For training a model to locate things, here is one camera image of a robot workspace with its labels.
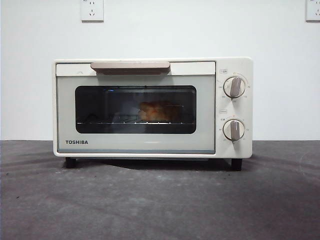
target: toaster oven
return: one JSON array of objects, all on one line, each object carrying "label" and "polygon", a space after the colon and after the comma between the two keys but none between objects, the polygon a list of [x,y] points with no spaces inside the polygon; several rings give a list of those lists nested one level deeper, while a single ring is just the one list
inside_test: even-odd
[{"label": "toaster oven", "polygon": [[78,158],[252,155],[247,57],[62,59],[53,63],[53,152]]}]

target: oven foot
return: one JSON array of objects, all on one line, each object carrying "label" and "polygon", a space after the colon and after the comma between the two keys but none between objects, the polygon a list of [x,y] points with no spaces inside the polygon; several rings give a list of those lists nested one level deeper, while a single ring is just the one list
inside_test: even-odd
[{"label": "oven foot", "polygon": [[233,171],[241,171],[242,168],[242,158],[232,158],[231,168]]},{"label": "oven foot", "polygon": [[74,169],[76,167],[77,160],[75,158],[66,157],[65,158],[65,168]]}]

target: toshiba logo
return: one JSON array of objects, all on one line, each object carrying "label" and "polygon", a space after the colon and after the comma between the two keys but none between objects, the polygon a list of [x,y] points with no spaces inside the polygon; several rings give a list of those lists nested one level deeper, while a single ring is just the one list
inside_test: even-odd
[{"label": "toshiba logo", "polygon": [[87,140],[65,140],[66,144],[88,144]]}]

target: wall outlet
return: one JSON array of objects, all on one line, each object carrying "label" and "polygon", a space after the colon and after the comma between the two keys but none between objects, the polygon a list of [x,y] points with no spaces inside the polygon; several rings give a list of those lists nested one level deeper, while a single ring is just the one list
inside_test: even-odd
[{"label": "wall outlet", "polygon": [[104,0],[80,0],[80,1],[81,1],[82,22],[103,22],[104,21]]},{"label": "wall outlet", "polygon": [[306,0],[305,20],[320,23],[320,0]]}]

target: oven window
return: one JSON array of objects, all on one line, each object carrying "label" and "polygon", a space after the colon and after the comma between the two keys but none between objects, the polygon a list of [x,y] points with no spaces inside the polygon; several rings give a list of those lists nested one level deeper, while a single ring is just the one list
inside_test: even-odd
[{"label": "oven window", "polygon": [[75,126],[81,134],[192,134],[193,86],[79,86]]}]

